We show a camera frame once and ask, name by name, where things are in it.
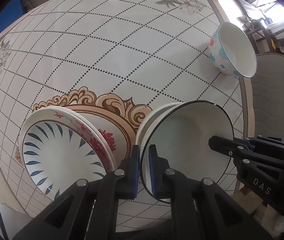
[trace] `plate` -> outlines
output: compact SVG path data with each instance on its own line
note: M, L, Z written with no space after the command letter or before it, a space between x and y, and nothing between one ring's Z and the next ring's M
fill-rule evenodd
M79 113L71 110L71 109L68 109L66 107L61 107L61 106L50 106L50 108L55 108L55 109L60 109L61 111L64 110L64 111L67 111L69 112L70 114L73 114L75 115L77 118L79 118L82 122L84 122L88 127L90 127L93 132L100 138L100 140L102 141L103 145L105 146L106 148L106 151L109 155L109 158L112 159L113 163L115 163L116 165L116 162L115 162L115 159L114 159L114 156L113 156L113 153L110 149L110 146L108 145L107 141L104 139L103 135L97 130L97 128L92 125L92 123L90 123L86 118L84 118L82 115L80 115Z
M108 119L107 116L101 116L96 113L90 112L79 112L83 118L88 120L93 126L95 126L98 131L105 136L108 145L110 146L116 166L118 167L121 161L129 157L131 148L133 146L135 134L131 127L128 127L126 130L120 130L117 123L114 122L114 119ZM132 139L127 138L127 131L132 131Z
M87 143L91 145L95 153L101 160L106 172L114 171L115 165L113 160L109 157L107 153L106 146L100 140L98 135L87 126L82 120L77 118L75 115L68 111L65 111L63 107L45 107L34 111L24 122L21 133L20 133L20 151L21 157L23 157L23 139L27 130L35 123L40 121L55 121L70 127L76 131Z
M78 179L102 179L106 171L94 149L60 122L33 124L22 139L26 170L38 189L55 200Z

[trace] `tablecloth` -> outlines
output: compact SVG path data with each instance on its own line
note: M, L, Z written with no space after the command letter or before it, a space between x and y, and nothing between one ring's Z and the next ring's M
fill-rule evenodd
M117 163L128 156L143 118L166 103L209 100L243 136L239 80L215 68L208 43L219 21L207 0L51 0L0 39L0 168L32 217L50 202L24 169L18 135L48 105L90 115ZM218 184L234 191L232 161ZM139 182L120 201L117 231L170 218Z

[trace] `white bowl with black rim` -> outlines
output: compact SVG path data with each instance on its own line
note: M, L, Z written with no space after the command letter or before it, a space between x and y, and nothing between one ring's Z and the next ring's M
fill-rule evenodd
M140 145L140 176L152 195L148 149L156 145L159 157L171 168L195 180L218 182L231 158L210 149L212 136L233 140L231 120L222 107L209 101L191 101L161 114L148 128Z
M152 110L152 112L149 113L143 119L142 123L140 124L139 129L137 131L137 135L135 137L135 144L141 145L147 129L161 114L163 114L165 111L167 111L167 110L169 110L169 109L171 109L175 106L181 105L181 104L183 104L183 103L169 103L169 104L159 106L158 108Z

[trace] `white bowl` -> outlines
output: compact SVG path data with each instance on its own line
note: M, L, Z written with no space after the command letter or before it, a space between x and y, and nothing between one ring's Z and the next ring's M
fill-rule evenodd
M114 163L114 166L116 168L116 162L115 162L115 159L114 159L114 156L113 156L113 153L109 147L109 145L107 144L106 140L104 139L103 135L101 135L101 133L97 130L97 128L92 125L85 117L83 117L82 115L80 115L79 113L71 110L71 109L68 109L66 107L62 107L63 110L69 112L70 114L73 114L75 115L77 118L79 118L80 120L82 120L82 122L84 122L88 127L90 127L94 133L96 133L98 135L98 137L100 138L100 140L102 141L103 145L105 146L106 148L106 152L107 154L109 155L109 158L113 161Z
M223 73L252 77L257 70L255 51L247 35L236 25L222 23L209 42L210 59Z
M147 130L141 143L141 175L145 188L152 193L148 148L155 144L159 157L171 168L190 179L211 178L217 182L224 174L230 157L210 149L212 136L233 140L233 128L227 113L208 101L191 101L161 114Z
M135 137L135 144L141 145L143 137L147 131L147 129L150 127L150 125L165 111L173 108L174 106L181 105L183 103L169 103L162 106L159 106L158 108L154 109L151 113L149 113L142 121L142 123L139 126L139 129L137 131L137 135Z
M101 179L114 164L97 134L62 108L45 107L24 122L21 159L37 187L51 200L78 179Z

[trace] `blue wall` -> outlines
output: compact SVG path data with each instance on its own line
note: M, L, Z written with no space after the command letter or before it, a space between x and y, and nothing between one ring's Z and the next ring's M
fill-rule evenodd
M21 0L11 0L0 13L0 33L23 14Z

